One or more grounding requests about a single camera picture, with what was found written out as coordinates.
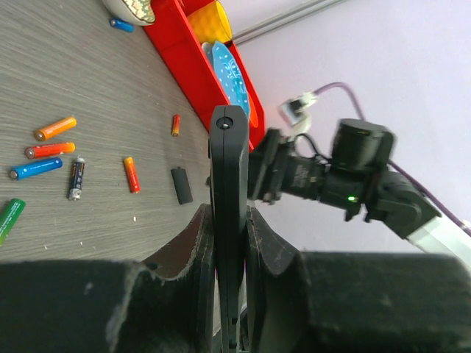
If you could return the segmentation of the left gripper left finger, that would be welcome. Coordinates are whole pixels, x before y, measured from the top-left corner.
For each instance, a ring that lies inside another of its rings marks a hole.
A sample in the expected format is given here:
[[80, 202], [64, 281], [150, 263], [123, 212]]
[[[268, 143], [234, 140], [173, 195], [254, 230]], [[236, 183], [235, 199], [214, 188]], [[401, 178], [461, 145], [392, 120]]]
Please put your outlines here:
[[212, 215], [144, 261], [1, 264], [3, 352], [210, 352]]

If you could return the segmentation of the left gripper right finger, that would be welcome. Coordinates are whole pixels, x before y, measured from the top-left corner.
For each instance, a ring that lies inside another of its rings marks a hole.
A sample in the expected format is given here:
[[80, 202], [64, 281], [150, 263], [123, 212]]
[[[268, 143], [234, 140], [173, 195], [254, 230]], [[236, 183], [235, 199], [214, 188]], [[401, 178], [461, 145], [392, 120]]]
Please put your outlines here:
[[440, 254], [301, 252], [247, 214], [251, 352], [468, 352], [470, 273]]

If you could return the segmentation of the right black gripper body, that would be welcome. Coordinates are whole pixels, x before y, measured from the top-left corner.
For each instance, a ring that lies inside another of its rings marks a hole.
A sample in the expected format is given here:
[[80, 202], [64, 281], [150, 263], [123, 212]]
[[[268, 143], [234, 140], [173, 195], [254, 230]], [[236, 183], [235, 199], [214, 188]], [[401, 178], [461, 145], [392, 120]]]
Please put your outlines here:
[[282, 194], [292, 143], [279, 129], [268, 129], [261, 143], [249, 154], [248, 199], [275, 203]]

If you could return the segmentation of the black remote control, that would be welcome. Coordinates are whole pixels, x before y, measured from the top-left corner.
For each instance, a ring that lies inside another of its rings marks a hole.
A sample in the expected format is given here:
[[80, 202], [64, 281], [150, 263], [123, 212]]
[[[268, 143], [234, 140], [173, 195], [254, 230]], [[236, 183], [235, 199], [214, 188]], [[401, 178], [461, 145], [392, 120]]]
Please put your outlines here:
[[249, 123], [241, 107], [214, 108], [208, 150], [223, 352], [239, 351], [247, 235], [248, 136]]

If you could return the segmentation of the black battery cover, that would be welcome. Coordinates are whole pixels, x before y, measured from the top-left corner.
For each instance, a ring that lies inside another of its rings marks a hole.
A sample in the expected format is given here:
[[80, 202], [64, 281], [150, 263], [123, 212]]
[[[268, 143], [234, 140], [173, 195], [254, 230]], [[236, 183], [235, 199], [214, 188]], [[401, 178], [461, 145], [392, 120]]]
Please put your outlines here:
[[193, 201], [188, 176], [184, 168], [171, 169], [171, 176], [174, 182], [174, 189], [177, 194], [179, 204], [188, 204]]

